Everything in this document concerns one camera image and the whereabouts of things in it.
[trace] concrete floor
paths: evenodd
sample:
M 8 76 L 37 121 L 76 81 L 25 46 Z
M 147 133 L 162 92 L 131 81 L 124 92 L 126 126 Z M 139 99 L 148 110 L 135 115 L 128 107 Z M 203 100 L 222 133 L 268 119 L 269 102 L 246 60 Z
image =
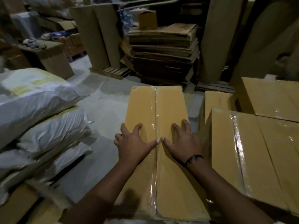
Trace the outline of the concrete floor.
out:
M 120 125 L 125 121 L 131 88 L 146 84 L 140 83 L 140 79 L 134 76 L 117 80 L 91 73 L 88 56 L 74 61 L 71 67 L 75 76 L 68 81 L 90 94 L 78 105 L 84 108 L 88 117 L 94 121 L 90 125 L 94 134 L 84 140 L 94 152 L 62 177 L 55 186 L 71 200 L 78 202 L 116 164 L 118 151 L 113 143 L 114 135 L 120 133 Z M 204 93 L 195 92 L 194 88 L 195 85 L 190 83 L 184 97 L 192 131 L 197 132 Z M 125 219 L 122 219 L 122 222 L 131 223 Z

